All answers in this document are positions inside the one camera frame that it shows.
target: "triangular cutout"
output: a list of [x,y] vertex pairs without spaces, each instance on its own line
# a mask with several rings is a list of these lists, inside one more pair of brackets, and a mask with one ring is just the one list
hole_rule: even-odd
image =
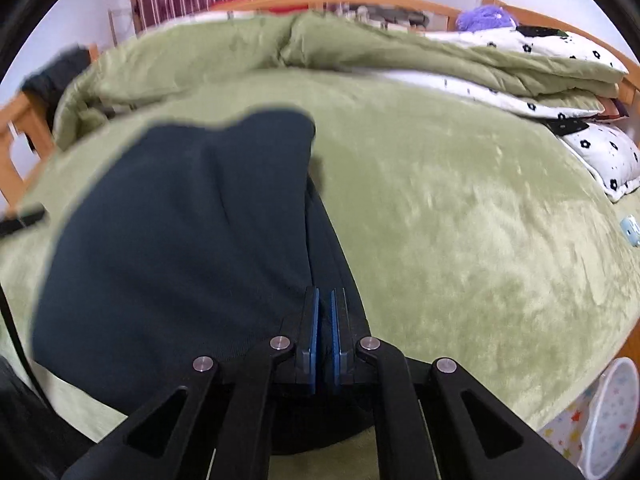
[[186,389],[176,390],[162,406],[129,433],[127,445],[153,458],[160,458],[169,444],[187,396]]
[[478,399],[476,394],[465,390],[461,396],[487,458],[498,458],[522,446],[523,437]]

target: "black strap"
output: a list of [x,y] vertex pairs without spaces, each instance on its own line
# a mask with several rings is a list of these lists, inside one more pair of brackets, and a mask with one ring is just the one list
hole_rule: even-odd
[[[43,220],[47,215],[45,209],[40,206],[36,211],[30,213],[25,216],[20,216],[14,219],[8,219],[0,222],[0,238],[4,238],[8,235],[11,235],[25,227],[32,226],[37,222]],[[11,314],[11,309],[9,308],[9,302],[6,299],[4,294],[4,289],[0,284],[0,314],[2,314],[2,319],[4,319],[4,324],[6,325],[7,332],[9,333],[9,338],[11,338],[11,343],[14,345],[15,352],[18,354],[18,359],[20,360],[20,364],[24,368],[24,371],[27,372],[27,377],[31,381],[36,393],[40,397],[40,400],[44,403],[44,405],[49,408],[52,412],[55,412],[53,406],[47,399],[47,396],[40,386],[40,383],[36,379],[35,374],[33,373],[33,369],[29,364],[27,356],[24,353],[24,348],[22,347],[22,343],[20,342],[20,336],[18,334],[18,329],[15,327],[14,316]]]

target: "purple fluffy pillow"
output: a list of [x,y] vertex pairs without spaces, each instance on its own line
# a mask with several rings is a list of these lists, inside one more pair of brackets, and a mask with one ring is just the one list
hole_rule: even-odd
[[513,27],[516,20],[503,8],[495,5],[476,7],[467,12],[461,12],[456,20],[458,30],[475,32],[488,28]]

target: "black cable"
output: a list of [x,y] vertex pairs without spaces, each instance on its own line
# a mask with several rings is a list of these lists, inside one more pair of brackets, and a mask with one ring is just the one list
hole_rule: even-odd
[[29,377],[33,388],[36,390],[36,393],[40,397],[40,400],[43,402],[43,404],[55,413],[56,410],[53,409],[53,406],[49,402],[49,399],[47,399],[47,396],[44,393],[42,386],[40,386],[40,383],[36,379],[36,376],[33,373],[33,369],[31,368],[27,356],[24,353],[24,348],[22,347],[22,343],[20,342],[18,329],[15,326],[14,316],[12,316],[11,314],[9,302],[6,300],[2,285],[0,285],[0,313],[2,313],[2,319],[4,319],[4,324],[6,325],[7,332],[9,333],[9,338],[11,338],[11,342],[14,345],[15,352],[18,354],[20,364],[22,364],[24,371],[27,372],[27,376]]

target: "wooden bed frame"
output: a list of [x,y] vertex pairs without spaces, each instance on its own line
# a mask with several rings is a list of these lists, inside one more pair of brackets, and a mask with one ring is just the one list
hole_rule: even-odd
[[[325,5],[349,2],[363,5],[394,6],[411,10],[422,10],[434,16],[444,17],[444,30],[455,30],[456,18],[461,12],[459,9],[427,2],[425,0],[235,0],[218,4],[212,10],[266,10],[286,7],[309,6],[322,9]],[[574,27],[568,23],[550,18],[544,14],[531,10],[509,6],[500,0],[482,0],[484,4],[495,4],[509,11],[511,15],[524,25],[539,27],[552,27],[580,34],[614,54],[626,67],[629,75],[620,85],[620,100],[625,104],[633,105],[636,92],[640,90],[640,66],[631,61],[617,49],[601,41],[600,39]],[[90,48],[92,61],[97,59],[98,51],[95,46]],[[636,105],[636,111],[640,113],[640,104]],[[40,155],[40,162],[25,180],[22,180],[14,168],[9,156],[12,143],[12,134],[8,123],[13,122],[16,129],[25,133],[32,141],[36,152]],[[37,178],[47,157],[54,151],[54,143],[47,123],[44,119],[44,108],[37,99],[24,93],[19,93],[7,106],[0,110],[0,191],[9,203],[10,211],[15,208],[20,199],[26,193],[29,185]],[[640,323],[636,325],[618,356],[628,356],[633,359],[640,368]],[[631,442],[640,434],[640,419],[636,422],[636,428]]]

